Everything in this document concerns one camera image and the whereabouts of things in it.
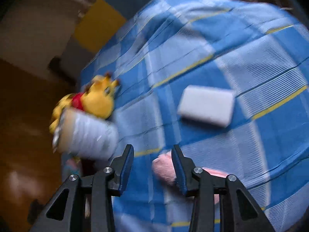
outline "brown floor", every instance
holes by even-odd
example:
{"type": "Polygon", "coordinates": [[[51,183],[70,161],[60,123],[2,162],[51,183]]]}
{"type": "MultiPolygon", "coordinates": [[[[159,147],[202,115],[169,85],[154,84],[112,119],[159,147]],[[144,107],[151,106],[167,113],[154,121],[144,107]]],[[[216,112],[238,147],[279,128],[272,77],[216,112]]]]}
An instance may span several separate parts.
{"type": "Polygon", "coordinates": [[[25,232],[30,203],[45,204],[61,184],[48,126],[68,89],[1,59],[0,67],[0,216],[12,232],[25,232]]]}

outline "yellow stripe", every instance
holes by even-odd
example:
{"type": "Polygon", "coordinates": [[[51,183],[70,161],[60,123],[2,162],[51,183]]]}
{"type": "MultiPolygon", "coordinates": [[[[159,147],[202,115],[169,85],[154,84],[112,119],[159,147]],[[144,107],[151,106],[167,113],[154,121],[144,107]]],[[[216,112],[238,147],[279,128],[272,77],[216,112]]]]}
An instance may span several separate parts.
{"type": "Polygon", "coordinates": [[[194,22],[194,21],[197,21],[197,20],[200,20],[200,19],[203,19],[203,18],[213,17],[213,16],[216,16],[216,15],[219,15],[219,14],[222,14],[222,13],[225,13],[225,12],[228,12],[228,11],[229,11],[229,9],[220,10],[220,11],[217,11],[217,12],[214,12],[214,13],[211,13],[211,14],[208,14],[208,15],[196,17],[196,18],[190,20],[189,22],[194,22]]]}
{"type": "Polygon", "coordinates": [[[271,34],[271,33],[274,33],[274,32],[278,32],[278,31],[280,31],[280,30],[283,30],[283,29],[288,28],[288,27],[291,27],[291,26],[293,26],[293,24],[287,25],[287,26],[283,26],[283,27],[279,27],[279,28],[272,29],[272,30],[268,30],[268,31],[266,32],[266,34],[271,34]]]}
{"type": "Polygon", "coordinates": [[[168,78],[162,80],[161,82],[158,82],[158,83],[154,84],[154,85],[153,85],[153,88],[156,88],[156,87],[158,87],[158,86],[160,86],[160,85],[162,85],[162,84],[165,84],[165,83],[167,83],[168,81],[170,81],[171,79],[173,79],[173,78],[175,78],[175,77],[177,77],[177,76],[179,76],[179,75],[185,73],[186,71],[188,71],[188,70],[190,70],[190,69],[192,69],[192,68],[194,68],[194,67],[196,67],[196,66],[198,66],[198,65],[201,65],[202,63],[205,63],[206,61],[210,60],[213,56],[214,56],[214,55],[209,55],[209,56],[207,56],[207,57],[205,57],[205,58],[203,58],[203,59],[201,59],[201,60],[199,60],[199,61],[193,63],[192,65],[190,65],[190,66],[188,66],[188,67],[182,69],[181,71],[176,72],[175,74],[169,76],[168,78]]]}
{"type": "Polygon", "coordinates": [[[284,105],[286,102],[290,101],[291,99],[295,98],[297,95],[301,94],[304,90],[306,90],[308,88],[307,85],[303,86],[302,88],[298,89],[296,92],[293,92],[290,96],[286,97],[285,99],[279,101],[278,103],[272,105],[271,107],[268,107],[267,109],[257,113],[256,115],[254,115],[251,119],[252,120],[256,120],[270,112],[272,112],[273,110],[277,109],[278,107],[284,105]]]}
{"type": "MultiPolygon", "coordinates": [[[[215,224],[219,224],[220,223],[220,219],[214,219],[214,223],[215,224]]],[[[171,225],[172,227],[188,227],[190,226],[190,222],[174,222],[171,225]]]]}
{"type": "Polygon", "coordinates": [[[76,26],[74,37],[82,47],[97,53],[125,23],[126,19],[106,1],[96,0],[76,26]]]}
{"type": "Polygon", "coordinates": [[[156,149],[149,149],[149,150],[141,151],[141,152],[135,152],[134,157],[139,157],[139,156],[143,156],[143,155],[147,155],[151,153],[157,153],[157,152],[160,152],[161,150],[162,148],[156,148],[156,149]]]}

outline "white rectangular object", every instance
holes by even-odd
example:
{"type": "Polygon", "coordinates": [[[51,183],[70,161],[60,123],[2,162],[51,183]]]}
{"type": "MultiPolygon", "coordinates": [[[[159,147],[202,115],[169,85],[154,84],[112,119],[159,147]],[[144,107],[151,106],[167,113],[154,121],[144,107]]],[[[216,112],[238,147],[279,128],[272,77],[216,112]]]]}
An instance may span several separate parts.
{"type": "Polygon", "coordinates": [[[184,89],[177,113],[185,118],[227,127],[235,104],[233,90],[189,85],[184,89]]]}

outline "checkered fabric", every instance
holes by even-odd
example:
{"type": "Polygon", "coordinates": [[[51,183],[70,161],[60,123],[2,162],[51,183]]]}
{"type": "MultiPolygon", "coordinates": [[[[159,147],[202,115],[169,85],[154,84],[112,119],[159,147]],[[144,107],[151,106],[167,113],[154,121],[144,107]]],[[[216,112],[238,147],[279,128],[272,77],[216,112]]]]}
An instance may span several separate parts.
{"type": "MultiPolygon", "coordinates": [[[[112,121],[119,156],[135,149],[126,191],[113,199],[118,231],[188,231],[192,200],[155,177],[152,161],[179,144],[200,167],[233,173],[276,231],[309,205],[309,33],[276,6],[237,0],[152,0],[81,73],[121,80],[112,121]],[[230,126],[177,115],[188,85],[236,91],[230,126]]],[[[215,230],[219,230],[219,209],[215,230]]]]}

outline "pink cloth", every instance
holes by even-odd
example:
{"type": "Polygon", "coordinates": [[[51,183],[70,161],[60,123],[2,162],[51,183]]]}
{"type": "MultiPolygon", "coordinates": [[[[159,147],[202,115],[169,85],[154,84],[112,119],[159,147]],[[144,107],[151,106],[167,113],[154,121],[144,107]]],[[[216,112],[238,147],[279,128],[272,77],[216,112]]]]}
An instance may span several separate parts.
{"type": "MultiPolygon", "coordinates": [[[[219,170],[214,170],[206,167],[203,167],[203,169],[211,175],[218,177],[225,178],[228,175],[227,173],[221,172],[219,170]]],[[[152,170],[160,179],[162,179],[169,185],[173,185],[176,179],[176,173],[172,162],[171,151],[166,154],[160,154],[158,158],[153,160],[152,170]]],[[[214,195],[214,202],[215,204],[219,202],[218,194],[214,195]]]]}

